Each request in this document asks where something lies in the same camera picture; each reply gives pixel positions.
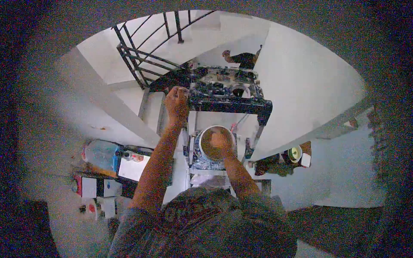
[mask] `forearm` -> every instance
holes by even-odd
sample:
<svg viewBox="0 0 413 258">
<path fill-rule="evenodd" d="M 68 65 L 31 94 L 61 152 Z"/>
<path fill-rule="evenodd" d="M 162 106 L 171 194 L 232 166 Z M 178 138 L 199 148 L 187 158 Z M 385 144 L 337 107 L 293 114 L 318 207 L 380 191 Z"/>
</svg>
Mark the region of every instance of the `forearm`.
<svg viewBox="0 0 413 258">
<path fill-rule="evenodd" d="M 177 123 L 166 128 L 142 172 L 129 207 L 143 208 L 152 214 L 161 207 L 180 130 Z"/>
<path fill-rule="evenodd" d="M 259 192 L 258 186 L 235 154 L 225 155 L 224 165 L 231 185 L 239 198 Z"/>
<path fill-rule="evenodd" d="M 226 55 L 224 58 L 225 58 L 225 61 L 227 61 L 228 63 L 234 63 L 234 60 L 232 60 L 230 55 Z"/>
</svg>

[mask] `paint bucket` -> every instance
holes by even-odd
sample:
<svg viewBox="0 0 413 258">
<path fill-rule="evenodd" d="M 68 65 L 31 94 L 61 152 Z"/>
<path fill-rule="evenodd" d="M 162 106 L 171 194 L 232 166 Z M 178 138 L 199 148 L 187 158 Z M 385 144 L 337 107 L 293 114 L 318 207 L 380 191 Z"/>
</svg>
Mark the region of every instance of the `paint bucket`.
<svg viewBox="0 0 413 258">
<path fill-rule="evenodd" d="M 220 150 L 218 148 L 212 147 L 210 144 L 212 134 L 214 134 L 216 130 L 221 130 L 221 133 L 224 136 L 231 138 L 233 151 L 236 150 L 234 135 L 227 128 L 220 126 L 220 125 L 210 126 L 199 134 L 200 135 L 199 150 L 201 152 L 201 155 L 203 155 L 208 160 L 211 160 L 214 162 L 222 162 L 223 158 L 221 156 Z"/>
</svg>

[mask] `bowl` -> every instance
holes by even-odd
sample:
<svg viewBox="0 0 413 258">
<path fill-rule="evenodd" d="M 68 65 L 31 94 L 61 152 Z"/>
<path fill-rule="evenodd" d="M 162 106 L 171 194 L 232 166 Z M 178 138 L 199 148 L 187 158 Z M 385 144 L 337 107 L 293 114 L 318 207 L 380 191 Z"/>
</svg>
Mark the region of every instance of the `bowl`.
<svg viewBox="0 0 413 258">
<path fill-rule="evenodd" d="M 220 125 L 213 125 L 202 131 L 199 139 L 199 150 L 207 159 L 215 162 L 222 162 L 223 158 L 221 156 L 221 151 L 218 148 L 212 147 L 210 144 L 212 134 L 214 134 L 217 129 L 221 130 L 221 133 L 223 133 L 224 136 L 231 138 L 232 147 L 235 151 L 236 145 L 234 135 L 227 128 Z"/>
<path fill-rule="evenodd" d="M 301 157 L 303 156 L 303 150 L 300 146 L 293 147 L 288 150 L 288 158 L 291 160 L 292 163 L 297 163 Z"/>
</svg>

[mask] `handrail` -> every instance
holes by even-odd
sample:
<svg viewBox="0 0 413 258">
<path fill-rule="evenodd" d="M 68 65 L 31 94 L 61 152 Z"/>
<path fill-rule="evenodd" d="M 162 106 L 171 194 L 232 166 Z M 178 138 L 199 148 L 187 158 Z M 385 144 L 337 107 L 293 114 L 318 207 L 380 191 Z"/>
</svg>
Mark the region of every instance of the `handrail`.
<svg viewBox="0 0 413 258">
<path fill-rule="evenodd" d="M 206 14 L 198 17 L 198 18 L 196 18 L 196 19 L 195 19 L 194 21 L 192 21 L 190 24 L 185 25 L 185 26 L 181 29 L 181 31 L 182 31 L 183 29 L 189 27 L 189 25 L 192 25 L 192 23 L 194 23 L 194 22 L 196 22 L 196 21 L 199 21 L 200 19 L 204 18 L 205 16 L 207 16 L 207 15 L 213 13 L 213 12 L 215 12 L 215 10 L 214 10 L 214 11 L 210 11 L 210 12 L 208 12 L 208 13 L 206 13 Z M 172 37 L 175 36 L 176 34 L 178 34 L 178 32 L 175 32 L 174 34 L 172 34 L 172 35 L 170 36 L 170 38 L 172 38 Z M 153 50 L 152 50 L 151 52 L 149 52 L 149 53 L 152 54 L 153 52 L 155 52 L 159 47 L 161 47 L 161 46 L 162 46 L 166 41 L 168 41 L 168 40 L 169 40 L 169 38 L 167 38 L 167 39 L 165 39 L 164 41 L 162 41 L 161 44 L 159 44 L 155 49 L 153 49 Z"/>
<path fill-rule="evenodd" d="M 150 38 L 152 37 L 160 28 L 162 28 L 166 23 L 163 23 L 161 26 L 159 26 L 154 32 L 151 33 L 151 35 L 149 35 L 149 37 L 147 37 L 140 45 L 138 48 L 142 47 L 142 45 Z"/>
<path fill-rule="evenodd" d="M 139 60 L 139 61 L 142 61 L 142 60 L 143 60 L 143 58 L 141 58 L 141 57 L 133 56 L 133 55 L 128 54 L 128 53 L 124 53 L 124 55 L 127 56 L 127 57 L 129 57 L 130 59 L 137 59 L 137 60 Z M 152 62 L 152 61 L 149 61 L 149 60 L 145 60 L 144 62 L 149 63 L 149 64 L 152 64 L 152 65 L 155 65 L 155 66 L 158 66 L 158 67 L 161 67 L 161 68 L 163 68 L 163 69 L 165 69 L 165 70 L 168 70 L 168 71 L 173 71 L 172 68 L 169 68 L 169 67 L 164 66 L 164 65 L 162 65 L 162 64 L 158 64 L 158 63 L 155 63 L 155 62 Z"/>
<path fill-rule="evenodd" d="M 171 34 L 169 33 L 168 19 L 166 18 L 165 12 L 163 12 L 163 15 L 164 15 L 164 21 L 165 21 L 166 34 L 168 35 L 168 38 L 170 38 Z"/>
<path fill-rule="evenodd" d="M 161 58 L 161 57 L 157 57 L 157 56 L 152 55 L 152 54 L 145 53 L 145 52 L 140 51 L 140 50 L 137 50 L 137 49 L 133 49 L 133 48 L 130 48 L 130 47 L 122 47 L 122 48 L 123 48 L 124 50 L 127 50 L 127 51 L 133 51 L 133 52 L 136 52 L 136 53 L 145 55 L 145 56 L 149 56 L 149 57 L 158 59 L 159 61 L 168 63 L 168 64 L 170 64 L 170 65 L 173 65 L 173 66 L 176 66 L 176 67 L 180 67 L 179 64 L 175 64 L 174 62 L 168 61 L 168 60 L 166 60 L 166 59 L 163 59 L 163 58 Z"/>
<path fill-rule="evenodd" d="M 159 77 L 161 77 L 162 75 L 159 74 L 159 73 L 152 72 L 152 71 L 150 71 L 150 70 L 141 68 L 140 65 L 141 65 L 143 62 L 146 62 L 146 63 L 152 64 L 152 65 L 161 67 L 161 68 L 163 68 L 163 69 L 165 69 L 165 70 L 173 71 L 173 69 L 171 69 L 171 68 L 169 68 L 169 67 L 167 67 L 167 66 L 164 66 L 164 65 L 161 65 L 161 64 L 159 64 L 159 63 L 156 63 L 156 62 L 152 62 L 152 61 L 147 60 L 148 57 L 152 57 L 152 58 L 157 59 L 157 60 L 159 60 L 159 61 L 162 61 L 162 62 L 165 62 L 165 63 L 167 63 L 167 64 L 173 65 L 173 66 L 175 66 L 175 67 L 177 67 L 177 68 L 180 68 L 180 65 L 175 64 L 175 63 L 173 63 L 173 62 L 171 62 L 171 61 L 168 61 L 168 60 L 166 60 L 166 59 L 160 58 L 160 57 L 158 57 L 158 56 L 155 56 L 155 55 L 153 55 L 153 53 L 154 53 L 158 48 L 160 48 L 166 41 L 170 40 L 170 39 L 171 39 L 172 37 L 174 37 L 175 35 L 178 35 L 178 43 L 183 43 L 184 40 L 182 39 L 181 31 L 184 30 L 185 28 L 189 27 L 190 25 L 192 25 L 194 22 L 196 22 L 196 21 L 204 18 L 205 16 L 207 16 L 207 15 L 213 13 L 213 12 L 215 12 L 215 10 L 214 10 L 214 11 L 210 11 L 210 12 L 208 12 L 208 13 L 206 13 L 206 14 L 198 17 L 198 18 L 196 18 L 195 20 L 191 21 L 191 10 L 188 10 L 188 24 L 185 25 L 185 26 L 183 26 L 183 27 L 181 28 L 181 27 L 180 27 L 180 21 L 179 21 L 179 12 L 178 12 L 178 11 L 174 11 L 177 32 L 175 32 L 175 33 L 173 33 L 173 34 L 170 33 L 169 25 L 168 25 L 168 19 L 167 19 L 167 17 L 166 17 L 166 13 L 163 12 L 162 14 L 163 14 L 163 16 L 164 16 L 164 23 L 163 23 L 161 26 L 159 26 L 154 32 L 152 32 L 137 48 L 135 47 L 135 44 L 133 43 L 132 37 L 133 37 L 133 36 L 136 34 L 136 32 L 152 17 L 152 15 L 149 15 L 149 16 L 144 20 L 144 22 L 141 23 L 141 24 L 139 25 L 139 27 L 138 27 L 132 34 L 129 33 L 129 30 L 128 30 L 128 28 L 126 27 L 126 22 L 124 22 L 124 24 L 120 27 L 120 29 L 118 28 L 117 25 L 115 25 L 115 26 L 112 27 L 112 29 L 115 30 L 115 32 L 116 32 L 116 34 L 117 34 L 117 36 L 118 36 L 118 38 L 119 38 L 119 40 L 120 40 L 120 43 L 119 43 L 119 45 L 118 45 L 116 48 L 118 49 L 119 54 L 122 56 L 123 61 L 124 61 L 125 64 L 127 65 L 128 69 L 129 69 L 130 72 L 132 73 L 133 77 L 134 77 L 135 80 L 139 83 L 140 87 L 141 87 L 143 90 L 145 89 L 144 85 L 145 85 L 146 87 L 148 87 L 148 83 L 147 83 L 148 81 L 153 81 L 153 80 L 150 79 L 150 78 L 146 78 L 146 77 L 143 75 L 143 73 L 142 73 L 143 71 L 144 71 L 144 72 L 151 73 L 151 74 L 154 74 L 154 75 L 159 76 Z M 152 37 L 152 36 L 153 36 L 159 29 L 161 29 L 163 26 L 165 26 L 165 29 L 166 29 L 167 39 L 165 39 L 165 40 L 162 41 L 159 45 L 157 45 L 150 53 L 146 53 L 146 52 L 143 52 L 143 51 L 138 50 L 140 47 L 142 47 L 143 44 L 145 44 L 145 42 L 148 41 L 148 39 L 149 39 L 150 37 Z M 131 48 L 126 45 L 126 42 L 125 42 L 125 40 L 123 39 L 123 36 L 122 36 L 121 33 L 120 33 L 120 30 L 122 30 L 122 29 L 125 30 L 126 37 L 129 39 L 129 42 L 131 43 L 131 46 L 132 46 Z M 140 74 L 140 76 L 141 76 L 142 79 L 143 79 L 143 82 L 138 78 L 138 75 L 136 74 L 136 72 L 138 72 L 138 73 Z"/>
<path fill-rule="evenodd" d="M 148 16 L 148 18 L 146 18 L 146 20 L 144 20 L 144 22 L 143 22 L 141 25 L 139 25 L 139 27 L 136 29 L 136 31 L 135 31 L 134 33 L 132 33 L 131 38 L 133 37 L 133 35 L 135 35 L 135 33 L 138 31 L 138 29 L 140 29 L 140 28 L 142 27 L 142 25 L 145 24 L 145 22 L 146 22 L 147 20 L 149 20 L 150 17 L 152 17 L 152 15 Z"/>
</svg>

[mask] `dark shirt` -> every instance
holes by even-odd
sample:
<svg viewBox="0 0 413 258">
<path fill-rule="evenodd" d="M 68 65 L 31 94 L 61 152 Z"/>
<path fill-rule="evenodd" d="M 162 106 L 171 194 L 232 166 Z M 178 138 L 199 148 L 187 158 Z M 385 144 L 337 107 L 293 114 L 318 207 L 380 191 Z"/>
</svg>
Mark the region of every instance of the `dark shirt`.
<svg viewBox="0 0 413 258">
<path fill-rule="evenodd" d="M 240 64 L 240 68 L 245 68 L 245 69 L 254 69 L 255 64 L 253 63 L 253 58 L 254 54 L 251 53 L 242 53 L 238 54 L 236 56 L 231 57 L 231 59 L 237 63 Z"/>
<path fill-rule="evenodd" d="M 108 258 L 294 257 L 297 239 L 281 203 L 261 194 L 237 200 L 218 188 L 190 188 L 155 218 L 132 208 Z"/>
</svg>

